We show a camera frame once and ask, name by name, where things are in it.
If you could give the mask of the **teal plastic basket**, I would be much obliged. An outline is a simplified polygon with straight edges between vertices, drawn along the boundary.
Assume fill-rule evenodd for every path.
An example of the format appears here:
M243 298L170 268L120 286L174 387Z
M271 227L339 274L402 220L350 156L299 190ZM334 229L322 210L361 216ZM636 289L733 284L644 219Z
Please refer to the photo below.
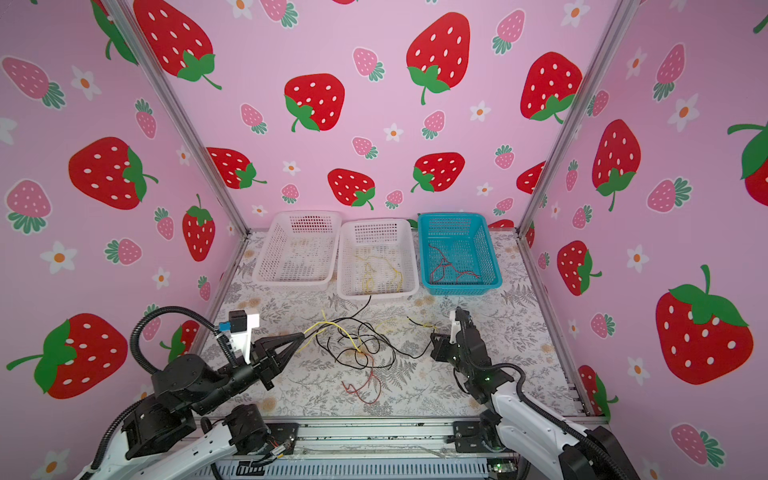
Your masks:
M418 245L421 281L433 296L480 296L502 286L490 231L480 214L422 214Z

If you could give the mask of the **left white plastic basket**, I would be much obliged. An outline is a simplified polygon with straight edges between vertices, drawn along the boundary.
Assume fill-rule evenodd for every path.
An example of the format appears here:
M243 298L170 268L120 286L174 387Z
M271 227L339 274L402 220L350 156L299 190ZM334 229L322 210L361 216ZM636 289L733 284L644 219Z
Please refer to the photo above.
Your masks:
M277 214L254 267L254 283L302 291L326 289L336 266L341 225L338 212Z

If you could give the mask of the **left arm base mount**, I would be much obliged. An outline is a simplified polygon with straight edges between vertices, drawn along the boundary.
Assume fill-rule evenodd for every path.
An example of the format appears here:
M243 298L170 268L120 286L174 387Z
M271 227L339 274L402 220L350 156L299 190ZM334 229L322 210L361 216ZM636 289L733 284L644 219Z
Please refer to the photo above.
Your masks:
M299 424L291 422L268 422L264 428L245 427L242 433L233 437L237 455L268 456L282 447L280 455L292 455L298 439Z

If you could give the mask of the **aluminium corner post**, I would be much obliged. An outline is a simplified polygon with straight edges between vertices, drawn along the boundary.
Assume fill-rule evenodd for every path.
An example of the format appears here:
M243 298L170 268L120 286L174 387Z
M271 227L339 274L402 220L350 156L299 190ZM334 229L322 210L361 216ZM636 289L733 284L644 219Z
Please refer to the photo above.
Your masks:
M525 214L517 227L517 234L524 237L534 221L539 205L547 193L552 179L557 173L560 163L572 143L577 128L581 125L589 100L599 87L608 67L610 66L618 47L629 29L632 19L639 8L640 2L636 0L618 1L612 16L609 18L603 36L598 43L594 55L586 70L582 85L576 95L572 106L568 109L568 115L556 137L556 141L545 162L544 169L534 189L533 196Z
M183 104L169 84L166 72L161 68L149 43L140 32L139 25L133 15L132 3L129 1L106 0L104 4L113 15L118 30L133 51L139 66L163 104L184 145L194 156L199 169L206 177L209 186L227 213L228 218L239 234L242 237L247 237L250 233L250 228L228 193L227 187L220 178L214 162L184 110Z

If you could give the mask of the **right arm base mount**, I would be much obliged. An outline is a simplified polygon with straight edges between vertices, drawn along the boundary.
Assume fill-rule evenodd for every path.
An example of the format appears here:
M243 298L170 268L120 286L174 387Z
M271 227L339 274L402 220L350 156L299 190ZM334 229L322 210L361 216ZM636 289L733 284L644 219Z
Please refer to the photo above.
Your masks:
M446 442L452 444L458 453L512 454L514 450L505 447L495 429L480 420L460 420L452 423L452 433Z

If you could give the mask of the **white plastic basket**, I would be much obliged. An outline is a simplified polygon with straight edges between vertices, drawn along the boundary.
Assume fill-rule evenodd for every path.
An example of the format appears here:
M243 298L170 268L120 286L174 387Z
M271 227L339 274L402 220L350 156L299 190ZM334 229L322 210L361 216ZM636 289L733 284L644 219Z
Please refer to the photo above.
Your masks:
M410 223L395 218L344 223L336 286L348 301L394 301L416 294L420 280Z
M338 212L277 214L254 267L254 283L302 291L326 289L336 266L341 225Z

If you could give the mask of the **left aluminium corner post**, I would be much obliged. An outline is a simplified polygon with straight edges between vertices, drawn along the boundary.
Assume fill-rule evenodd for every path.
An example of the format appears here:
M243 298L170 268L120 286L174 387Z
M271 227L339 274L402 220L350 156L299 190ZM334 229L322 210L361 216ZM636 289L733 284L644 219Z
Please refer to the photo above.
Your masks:
M183 104L169 84L166 72L161 68L149 43L140 32L139 25L133 15L132 3L129 1L106 0L104 4L113 15L118 30L133 51L139 66L163 104L184 145L194 156L199 169L206 177L209 186L227 213L228 218L239 234L242 237L247 237L250 233L250 228L228 193L227 187L220 178L214 162L184 110Z

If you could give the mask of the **middle white plastic basket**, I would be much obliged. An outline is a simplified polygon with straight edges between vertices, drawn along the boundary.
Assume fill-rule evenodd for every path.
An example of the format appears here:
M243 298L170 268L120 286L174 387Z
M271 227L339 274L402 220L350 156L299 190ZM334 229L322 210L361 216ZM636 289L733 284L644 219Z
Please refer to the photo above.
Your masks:
M395 218L344 223L336 286L348 301L394 301L416 294L420 280L410 223Z

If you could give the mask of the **aluminium front rail frame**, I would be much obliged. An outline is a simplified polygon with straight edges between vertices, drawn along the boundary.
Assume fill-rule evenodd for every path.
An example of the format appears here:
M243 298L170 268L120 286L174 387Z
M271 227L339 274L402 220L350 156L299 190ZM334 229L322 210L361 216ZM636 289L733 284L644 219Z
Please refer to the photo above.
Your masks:
M294 421L292 455L233 455L184 479L548 479L516 452L458 453L446 439L460 420L477 419Z

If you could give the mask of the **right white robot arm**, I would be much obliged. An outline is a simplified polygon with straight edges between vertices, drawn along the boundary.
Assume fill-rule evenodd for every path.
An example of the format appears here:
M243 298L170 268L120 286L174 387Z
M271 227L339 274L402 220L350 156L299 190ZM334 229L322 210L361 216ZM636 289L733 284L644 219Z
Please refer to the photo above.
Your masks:
M492 363L476 328L433 333L430 341L431 357L463 375L463 390L486 407L481 423L494 448L516 452L548 479L639 477L608 429L569 421L528 396L522 368Z

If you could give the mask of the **right aluminium corner post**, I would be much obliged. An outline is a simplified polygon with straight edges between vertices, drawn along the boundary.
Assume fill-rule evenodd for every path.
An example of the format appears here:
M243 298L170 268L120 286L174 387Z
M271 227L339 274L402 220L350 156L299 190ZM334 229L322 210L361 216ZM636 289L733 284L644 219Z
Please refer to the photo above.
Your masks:
M629 29L632 19L639 8L640 2L636 0L618 1L612 16L609 18L603 36L598 43L594 55L586 70L582 85L576 95L572 106L568 109L568 115L556 137L556 141L545 162L544 169L534 189L533 196L525 214L517 227L517 234L524 237L534 221L539 205L547 193L552 179L557 173L560 163L572 143L577 128L581 125L589 100L599 87L608 67L610 66L618 47Z

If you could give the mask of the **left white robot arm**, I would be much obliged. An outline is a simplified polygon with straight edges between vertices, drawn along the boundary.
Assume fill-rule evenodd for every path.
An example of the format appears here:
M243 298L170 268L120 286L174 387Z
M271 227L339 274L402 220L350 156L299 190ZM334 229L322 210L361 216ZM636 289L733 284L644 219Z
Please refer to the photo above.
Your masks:
M143 355L144 328L164 314L180 314L208 329L227 359L219 369L201 357L186 354L159 369ZM297 427L278 440L254 404L235 407L218 423L205 417L222 404L260 383L265 389L287 367L302 346L302 332L257 340L251 333L255 318L244 311L214 325L181 306L165 306L147 313L134 328L130 352L150 373L153 393L121 412L102 436L93 461L82 479L184 479L203 467L233 455L261 453L255 463L263 467L293 447Z

